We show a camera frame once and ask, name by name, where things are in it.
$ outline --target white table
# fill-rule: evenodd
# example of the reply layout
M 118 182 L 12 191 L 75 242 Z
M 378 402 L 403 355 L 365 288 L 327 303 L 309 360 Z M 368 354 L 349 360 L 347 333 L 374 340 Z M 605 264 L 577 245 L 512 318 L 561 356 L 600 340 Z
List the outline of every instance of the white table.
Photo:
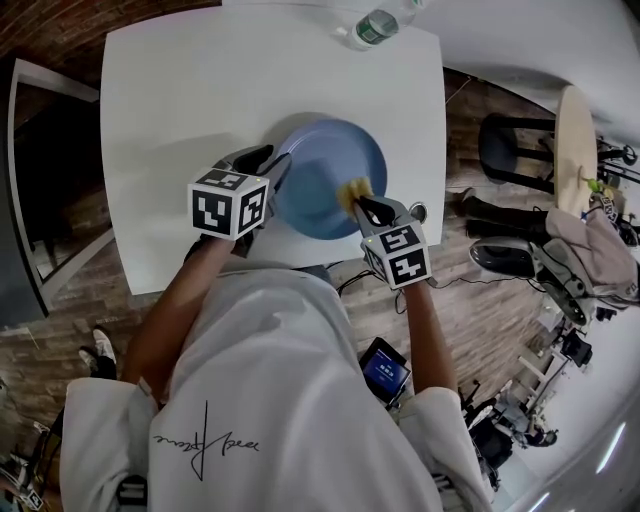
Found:
M 575 85 L 565 87 L 558 102 L 553 168 L 556 206 L 581 217 L 591 197 L 585 180 L 598 177 L 598 147 L 589 105 Z
M 387 195 L 422 201 L 440 243 L 446 122 L 438 39 L 408 28 L 369 52 L 335 36 L 359 15 L 309 6 L 247 5 L 183 12 L 107 37 L 102 153 L 111 219 L 134 294 L 164 289 L 197 239 L 187 184 L 220 157 L 278 144 L 319 116 L 362 126 L 380 145 Z M 362 256 L 359 234 L 303 236 L 274 218 L 252 262 L 301 267 Z

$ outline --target water bottle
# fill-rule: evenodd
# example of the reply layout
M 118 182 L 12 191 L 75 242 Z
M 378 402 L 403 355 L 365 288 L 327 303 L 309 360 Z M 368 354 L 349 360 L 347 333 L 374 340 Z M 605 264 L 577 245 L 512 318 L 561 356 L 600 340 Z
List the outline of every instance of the water bottle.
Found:
M 409 26 L 427 1 L 386 0 L 351 29 L 351 46 L 357 50 L 368 50 L 389 39 L 401 28 Z

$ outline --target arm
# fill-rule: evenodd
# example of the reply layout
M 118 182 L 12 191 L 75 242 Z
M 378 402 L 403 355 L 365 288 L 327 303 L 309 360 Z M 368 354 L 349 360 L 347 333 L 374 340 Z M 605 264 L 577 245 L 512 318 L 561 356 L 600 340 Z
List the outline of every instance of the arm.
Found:
M 530 436 L 536 435 L 536 416 L 535 414 L 531 415 L 531 419 L 529 420 L 529 429 L 527 430 L 527 434 Z
M 185 262 L 129 343 L 122 381 L 137 384 L 144 377 L 156 400 L 162 396 L 182 344 L 233 246 L 234 242 L 214 238 Z
M 453 359 L 447 347 L 436 309 L 425 281 L 404 289 L 411 338 L 411 366 L 416 395 L 430 387 L 448 388 L 457 393 Z

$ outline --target white t-shirt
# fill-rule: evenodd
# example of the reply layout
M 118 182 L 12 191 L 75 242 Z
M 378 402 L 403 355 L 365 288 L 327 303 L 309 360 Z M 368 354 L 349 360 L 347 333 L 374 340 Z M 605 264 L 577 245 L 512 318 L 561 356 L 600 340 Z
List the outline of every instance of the white t-shirt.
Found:
M 147 447 L 156 512 L 431 512 L 443 510 L 441 495 L 445 504 L 455 495 L 447 510 L 490 510 L 458 395 L 421 392 L 398 427 L 367 388 L 351 341 L 338 295 L 313 276 L 219 278 L 168 403 L 146 425 L 130 412 L 136 386 L 69 385 L 65 511 L 117 510 L 118 484 L 140 467 L 132 454 Z

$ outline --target cable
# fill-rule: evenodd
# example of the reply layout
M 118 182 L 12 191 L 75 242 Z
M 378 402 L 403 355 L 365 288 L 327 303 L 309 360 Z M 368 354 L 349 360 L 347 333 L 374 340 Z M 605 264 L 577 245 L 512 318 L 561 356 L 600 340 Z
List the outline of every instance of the cable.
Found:
M 582 297 L 578 297 L 578 298 L 599 299 L 599 300 L 602 300 L 603 302 L 605 301 L 605 299 L 615 299 L 622 304 L 626 304 L 627 306 L 640 306 L 640 302 L 635 300 L 625 299 L 623 297 L 620 297 L 619 295 L 591 295 L 591 294 L 585 293 Z
M 545 293 L 545 292 L 546 292 L 546 290 L 544 290 L 544 289 L 540 289 L 540 288 L 538 288 L 536 285 L 532 284 L 530 279 L 527 279 L 527 284 L 528 284 L 529 286 L 531 286 L 531 288 L 533 288 L 533 289 L 534 289 L 535 291 L 537 291 L 537 292 L 540 292 L 540 293 Z
M 436 290 L 442 290 L 443 288 L 446 288 L 447 286 L 451 286 L 453 283 L 455 283 L 457 281 L 463 281 L 463 282 L 469 283 L 469 284 L 491 284 L 491 283 L 498 283 L 500 281 L 515 281 L 516 279 L 518 279 L 520 281 L 528 281 L 529 279 L 533 279 L 533 278 L 506 277 L 504 279 L 493 279 L 491 281 L 471 281 L 469 279 L 465 279 L 464 277 L 457 277 L 456 279 L 453 279 L 452 281 L 449 281 L 447 284 L 445 284 L 443 286 L 435 286 L 435 285 L 431 284 L 429 281 L 427 281 L 427 283 L 429 284 L 429 286 L 431 286 L 431 288 L 435 288 Z
M 465 83 L 463 83 L 460 87 L 458 87 L 458 90 L 456 90 L 456 91 L 455 91 L 451 96 L 449 96 L 449 97 L 447 98 L 447 100 L 444 102 L 445 106 L 447 106 L 447 105 L 449 104 L 449 102 L 450 102 L 453 98 L 455 98 L 455 97 L 458 95 L 458 93 L 459 93 L 462 89 L 464 89 L 464 88 L 467 86 L 467 84 L 468 84 L 469 82 L 471 82 L 471 80 L 472 80 L 472 78 L 471 78 L 470 76 L 468 76 L 468 77 L 467 77 L 467 81 L 466 81 Z
M 545 253 L 547 256 L 549 256 L 549 258 L 551 258 L 553 261 L 555 261 L 558 265 L 564 267 L 567 269 L 567 271 L 569 272 L 569 274 L 571 274 L 571 278 L 576 278 L 578 281 L 580 281 L 582 283 L 582 285 L 584 286 L 584 283 L 582 282 L 582 279 L 580 279 L 577 275 L 575 275 L 573 273 L 573 270 L 571 270 L 571 268 L 569 268 L 569 265 L 567 265 L 566 263 L 563 263 L 561 261 L 558 261 L 556 258 L 554 258 L 553 256 L 551 256 L 551 254 L 549 254 L 549 252 L 542 246 L 539 246 L 540 250 Z
M 342 297 L 342 292 L 347 286 L 351 286 L 353 283 L 360 281 L 360 279 L 363 279 L 368 276 L 374 276 L 374 275 L 375 273 L 372 270 L 363 270 L 359 274 L 353 276 L 351 279 L 347 279 L 344 283 L 338 286 L 338 288 L 336 288 L 336 291 L 338 292 L 338 295 Z
M 58 450 L 60 450 L 60 446 L 62 446 L 62 440 L 58 441 L 55 448 L 51 451 L 51 455 L 49 455 L 49 462 L 46 466 L 45 472 L 42 477 L 42 484 L 40 485 L 40 496 L 44 495 L 44 492 L 47 490 L 47 482 L 49 480 L 49 473 L 51 472 L 51 466 L 53 464 L 53 459 L 55 458 Z
M 406 312 L 406 311 L 407 311 L 407 303 L 406 303 L 406 300 L 405 300 L 405 304 L 404 304 L 404 309 L 403 309 L 402 311 L 400 311 L 400 306 L 398 305 L 398 299 L 400 299 L 400 297 L 401 297 L 401 296 L 402 296 L 402 297 L 404 297 L 404 291 L 403 291 L 403 290 L 400 290 L 400 291 L 396 294 L 396 298 L 395 298 L 395 300 L 394 300 L 394 304 L 395 304 L 395 307 L 396 307 L 396 313 L 398 313 L 399 315 L 401 315 L 401 314 L 403 314 L 404 312 Z
M 595 208 L 591 208 L 591 210 L 587 210 L 582 214 L 581 218 L 586 219 L 587 215 L 589 215 L 592 212 L 595 212 L 596 210 L 602 210 L 602 205 L 596 206 Z

